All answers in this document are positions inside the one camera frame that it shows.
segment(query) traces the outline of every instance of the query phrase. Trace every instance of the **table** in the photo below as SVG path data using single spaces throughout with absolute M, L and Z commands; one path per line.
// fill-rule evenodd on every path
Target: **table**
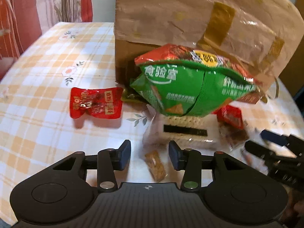
M 284 85 L 279 85 L 279 98 L 267 104 L 234 105 L 241 107 L 244 119 L 258 130 L 304 138 L 303 118 Z M 118 148 L 125 139 L 132 143 L 132 154 L 129 167 L 115 173 L 118 184 L 153 182 L 143 159 L 147 148 L 143 149 L 142 136 L 151 121 L 146 105 L 124 103 L 121 119 L 87 116 L 83 126 L 69 116 L 72 87 L 114 86 L 113 23 L 60 22 L 13 65 L 0 83 L 0 218 L 9 224 L 16 221 L 9 197 L 19 182 L 75 151 L 97 154 L 105 148 Z M 275 93 L 275 86 L 270 92 Z M 278 151 L 289 153 L 285 148 Z M 182 172 L 173 170 L 166 149 L 163 152 L 168 173 L 164 182 L 180 184 Z M 241 157 L 237 150 L 233 155 Z M 207 185 L 211 173 L 202 171 L 202 175 L 203 185 Z M 96 171 L 90 170 L 87 182 L 96 185 Z

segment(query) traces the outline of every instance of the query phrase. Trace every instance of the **logo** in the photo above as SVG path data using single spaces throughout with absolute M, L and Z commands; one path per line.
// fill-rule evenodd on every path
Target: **logo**
M 176 81 L 176 65 L 149 65 L 145 67 L 145 76 L 154 84 L 170 84 Z
M 202 63 L 209 67 L 221 65 L 221 60 L 214 54 L 202 50 L 193 50 L 190 52 L 192 59 L 195 62 Z
M 146 185 L 146 186 L 144 186 L 144 188 L 147 189 L 147 190 L 150 190 L 150 189 L 152 189 L 153 187 L 152 187 L 151 185 Z

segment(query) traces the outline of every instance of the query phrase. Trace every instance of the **packing tape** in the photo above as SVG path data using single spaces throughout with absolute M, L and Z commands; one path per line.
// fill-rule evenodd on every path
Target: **packing tape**
M 271 63 L 279 57 L 283 45 L 284 40 L 279 37 L 276 37 L 275 40 L 272 42 L 272 45 L 270 46 L 268 54 L 259 63 L 259 69 L 261 71 L 265 71 L 267 68 L 269 68 Z
M 215 2 L 206 31 L 197 44 L 201 44 L 203 39 L 208 39 L 208 41 L 220 46 L 231 27 L 234 15 L 234 8 Z
M 213 9 L 211 12 L 210 20 L 207 25 L 206 31 L 204 35 L 200 38 L 197 42 L 197 46 L 201 49 L 206 50 L 211 53 L 216 53 L 218 55 L 222 55 L 226 58 L 229 58 L 232 61 L 239 63 L 241 66 L 244 67 L 243 63 L 235 56 L 230 55 L 229 53 L 222 51 L 219 47 L 221 46 L 222 42 L 224 41 L 227 33 L 231 27 L 233 18 L 235 16 L 235 9 L 219 2 L 215 2 L 213 5 Z M 268 54 L 264 57 L 264 59 L 260 62 L 260 64 L 255 63 L 253 67 L 254 72 L 261 73 L 265 69 L 269 68 L 271 63 L 276 60 L 282 50 L 284 45 L 284 40 L 276 37 L 273 41 Z M 276 82 L 276 94 L 275 98 L 279 95 L 279 83 L 275 78 Z M 265 92 L 262 91 L 258 87 L 257 92 L 260 95 L 260 99 L 267 103 L 267 96 Z

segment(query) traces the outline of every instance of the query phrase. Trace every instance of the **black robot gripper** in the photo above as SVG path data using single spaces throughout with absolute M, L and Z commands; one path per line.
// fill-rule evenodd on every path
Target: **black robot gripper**
M 169 143 L 176 183 L 122 183 L 131 154 L 125 140 L 119 149 L 97 155 L 75 152 L 18 184 L 10 203 L 18 219 L 14 228 L 74 227 L 209 227 L 282 228 L 279 217 L 287 204 L 285 189 L 224 152 L 201 155 Z M 86 183 L 88 169 L 97 169 L 97 187 Z M 213 181 L 201 187 L 201 170 Z
M 304 141 L 294 135 L 279 135 L 266 129 L 260 135 L 266 141 L 285 146 L 296 157 L 278 156 L 253 141 L 247 141 L 245 149 L 265 161 L 269 177 L 304 193 Z
M 75 152 L 19 183 L 10 195 L 18 220 L 35 224 L 58 223 L 83 213 L 98 193 L 118 189 L 114 170 L 123 170 L 131 155 L 131 142 L 97 155 Z M 87 170 L 97 170 L 97 188 L 86 182 Z

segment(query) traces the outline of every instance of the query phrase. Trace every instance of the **brown tape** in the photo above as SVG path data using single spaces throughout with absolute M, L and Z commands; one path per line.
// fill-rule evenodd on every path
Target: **brown tape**
M 276 99 L 276 98 L 279 97 L 279 82 L 278 82 L 277 78 L 275 78 L 275 87 L 276 87 L 276 89 L 275 89 L 275 93 L 276 93 L 275 97 L 272 98 L 271 96 L 267 95 L 269 99 Z
M 203 39 L 205 39 L 208 42 L 211 41 L 217 46 L 220 46 L 231 27 L 234 15 L 234 8 L 223 3 L 215 2 L 206 31 L 197 44 L 202 45 Z
M 283 45 L 284 40 L 279 37 L 276 37 L 275 40 L 272 42 L 272 45 L 270 46 L 268 54 L 259 64 L 259 69 L 261 71 L 265 71 L 267 68 L 269 68 L 271 63 L 279 57 Z

